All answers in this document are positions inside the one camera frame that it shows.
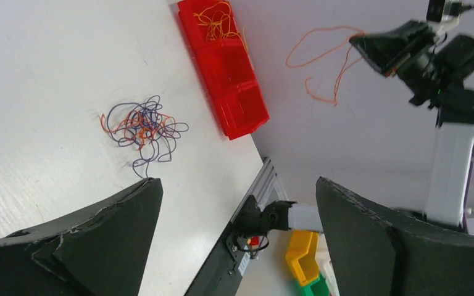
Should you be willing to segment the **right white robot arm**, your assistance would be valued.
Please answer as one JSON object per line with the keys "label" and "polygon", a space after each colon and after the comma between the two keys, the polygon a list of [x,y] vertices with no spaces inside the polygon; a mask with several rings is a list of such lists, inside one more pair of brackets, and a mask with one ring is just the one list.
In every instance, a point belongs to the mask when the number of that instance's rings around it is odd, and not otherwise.
{"label": "right white robot arm", "polygon": [[437,50],[446,23],[411,20],[387,33],[355,28],[350,50],[382,76],[397,76],[413,92],[410,103],[436,109],[436,137],[428,197],[420,217],[465,231],[465,204],[474,162],[474,90],[464,79],[474,72],[474,38],[457,35]]}

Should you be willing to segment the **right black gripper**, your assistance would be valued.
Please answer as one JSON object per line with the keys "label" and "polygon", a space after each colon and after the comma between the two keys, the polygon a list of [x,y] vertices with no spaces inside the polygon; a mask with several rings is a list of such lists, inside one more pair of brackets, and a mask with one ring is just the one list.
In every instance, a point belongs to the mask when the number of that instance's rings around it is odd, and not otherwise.
{"label": "right black gripper", "polygon": [[356,35],[349,43],[382,76],[397,76],[409,88],[435,88],[440,81],[432,47],[439,36],[426,22],[409,20],[382,33]]}

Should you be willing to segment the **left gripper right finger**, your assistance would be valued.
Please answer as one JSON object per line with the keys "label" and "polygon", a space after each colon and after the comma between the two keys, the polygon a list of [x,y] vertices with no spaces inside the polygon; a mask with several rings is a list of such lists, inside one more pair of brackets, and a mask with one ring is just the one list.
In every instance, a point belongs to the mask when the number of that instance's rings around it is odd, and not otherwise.
{"label": "left gripper right finger", "polygon": [[341,295],[474,295],[474,236],[326,178],[317,180],[316,201]]}

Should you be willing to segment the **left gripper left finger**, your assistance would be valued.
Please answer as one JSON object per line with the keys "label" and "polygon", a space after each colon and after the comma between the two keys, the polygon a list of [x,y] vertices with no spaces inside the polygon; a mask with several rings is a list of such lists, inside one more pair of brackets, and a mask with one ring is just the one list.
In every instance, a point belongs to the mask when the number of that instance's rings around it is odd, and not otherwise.
{"label": "left gripper left finger", "polygon": [[144,179],[0,238],[0,295],[138,295],[162,197]]}

